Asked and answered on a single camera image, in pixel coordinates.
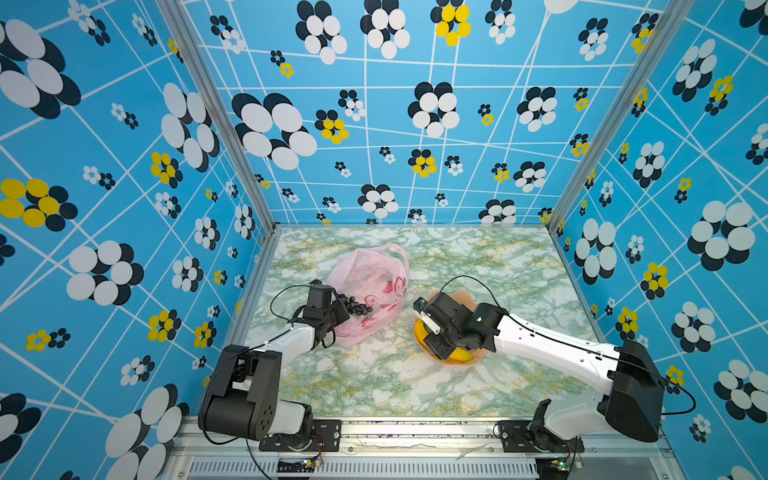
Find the pink scalloped plastic plate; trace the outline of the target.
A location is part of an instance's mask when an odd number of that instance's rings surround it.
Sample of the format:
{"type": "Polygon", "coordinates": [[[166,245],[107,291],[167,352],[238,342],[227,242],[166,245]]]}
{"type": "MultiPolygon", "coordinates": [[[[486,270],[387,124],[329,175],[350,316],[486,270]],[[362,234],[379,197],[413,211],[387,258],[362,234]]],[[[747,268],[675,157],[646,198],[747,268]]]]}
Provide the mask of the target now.
{"type": "MultiPolygon", "coordinates": [[[[485,355],[488,353],[480,343],[475,341],[473,332],[464,330],[464,325],[471,319],[477,307],[477,303],[469,292],[465,290],[453,293],[433,291],[425,299],[431,305],[429,308],[431,317],[441,327],[438,335],[449,345],[467,350],[485,350],[485,355]]],[[[414,312],[414,323],[416,320],[419,319],[414,312]]]]}

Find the black fake grapes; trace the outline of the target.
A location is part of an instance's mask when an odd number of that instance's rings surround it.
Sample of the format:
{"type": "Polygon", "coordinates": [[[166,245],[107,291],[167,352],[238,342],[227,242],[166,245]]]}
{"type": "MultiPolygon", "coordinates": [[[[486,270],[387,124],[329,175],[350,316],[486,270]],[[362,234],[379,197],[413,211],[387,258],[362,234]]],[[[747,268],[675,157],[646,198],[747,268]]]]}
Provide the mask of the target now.
{"type": "Polygon", "coordinates": [[[372,315],[373,308],[365,303],[358,302],[354,296],[340,294],[338,299],[342,302],[350,316],[367,319],[372,315]]]}

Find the yellow fake banana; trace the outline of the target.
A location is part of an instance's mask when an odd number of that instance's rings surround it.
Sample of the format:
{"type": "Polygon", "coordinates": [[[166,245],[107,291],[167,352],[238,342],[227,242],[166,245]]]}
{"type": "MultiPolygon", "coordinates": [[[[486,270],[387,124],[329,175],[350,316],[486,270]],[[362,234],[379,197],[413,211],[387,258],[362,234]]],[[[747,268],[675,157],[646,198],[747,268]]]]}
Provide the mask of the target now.
{"type": "Polygon", "coordinates": [[[475,365],[486,353],[485,350],[467,350],[449,345],[421,319],[414,323],[413,336],[418,345],[435,361],[445,365],[475,365]]]}

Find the pink plastic bag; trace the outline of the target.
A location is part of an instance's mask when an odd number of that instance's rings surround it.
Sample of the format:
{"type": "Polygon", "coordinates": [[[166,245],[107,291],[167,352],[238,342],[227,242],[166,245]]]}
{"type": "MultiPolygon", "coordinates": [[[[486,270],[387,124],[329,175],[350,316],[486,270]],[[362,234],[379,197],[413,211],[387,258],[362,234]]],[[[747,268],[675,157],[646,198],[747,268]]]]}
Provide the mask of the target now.
{"type": "Polygon", "coordinates": [[[336,338],[355,345],[389,326],[403,309],[409,287],[409,259],[403,248],[385,244],[346,255],[325,281],[337,293],[354,297],[365,308],[338,326],[336,338]]]}

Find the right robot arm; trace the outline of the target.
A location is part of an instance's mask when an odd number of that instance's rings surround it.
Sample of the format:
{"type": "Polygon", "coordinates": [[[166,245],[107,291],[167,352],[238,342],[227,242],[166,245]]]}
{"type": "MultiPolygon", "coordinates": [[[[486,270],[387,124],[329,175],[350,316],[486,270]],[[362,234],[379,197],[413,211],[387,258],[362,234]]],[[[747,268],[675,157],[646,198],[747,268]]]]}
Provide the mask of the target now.
{"type": "Polygon", "coordinates": [[[658,440],[665,378],[642,344],[578,339],[495,304],[468,308],[444,292],[418,298],[413,309],[417,342],[440,362],[471,363],[485,352],[500,353],[536,361],[589,386],[565,400],[540,401],[511,439],[543,452],[577,449],[579,437],[607,430],[640,442],[658,440]]]}

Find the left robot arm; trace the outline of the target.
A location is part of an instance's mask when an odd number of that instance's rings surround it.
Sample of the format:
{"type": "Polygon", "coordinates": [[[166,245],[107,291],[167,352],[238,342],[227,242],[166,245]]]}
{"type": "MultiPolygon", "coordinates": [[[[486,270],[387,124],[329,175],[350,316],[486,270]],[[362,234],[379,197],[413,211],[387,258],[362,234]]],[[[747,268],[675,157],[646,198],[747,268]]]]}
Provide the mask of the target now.
{"type": "Polygon", "coordinates": [[[284,331],[257,346],[224,348],[201,401],[198,427],[203,434],[273,439],[292,449],[308,446],[312,407],[279,398],[281,372],[299,356],[333,345],[335,328],[349,319],[336,290],[315,280],[284,331]]]}

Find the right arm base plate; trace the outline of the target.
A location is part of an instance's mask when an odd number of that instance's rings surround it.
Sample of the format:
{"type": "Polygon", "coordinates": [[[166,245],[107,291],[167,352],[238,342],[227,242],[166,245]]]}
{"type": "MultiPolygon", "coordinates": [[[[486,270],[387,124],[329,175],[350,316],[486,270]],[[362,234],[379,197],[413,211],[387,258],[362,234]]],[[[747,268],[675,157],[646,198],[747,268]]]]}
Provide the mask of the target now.
{"type": "Polygon", "coordinates": [[[525,420],[501,420],[494,425],[492,432],[505,453],[573,454],[585,451],[581,438],[562,440],[545,430],[535,433],[525,420]]]}

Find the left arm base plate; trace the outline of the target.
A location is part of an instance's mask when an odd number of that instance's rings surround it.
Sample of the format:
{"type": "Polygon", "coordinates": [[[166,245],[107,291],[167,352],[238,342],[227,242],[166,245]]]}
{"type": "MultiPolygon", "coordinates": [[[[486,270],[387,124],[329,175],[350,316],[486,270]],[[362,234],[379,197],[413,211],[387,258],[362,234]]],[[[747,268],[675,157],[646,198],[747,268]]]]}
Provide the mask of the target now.
{"type": "Polygon", "coordinates": [[[259,443],[262,452],[280,453],[335,453],[339,451],[342,421],[315,419],[305,424],[296,434],[273,434],[259,443]]]}

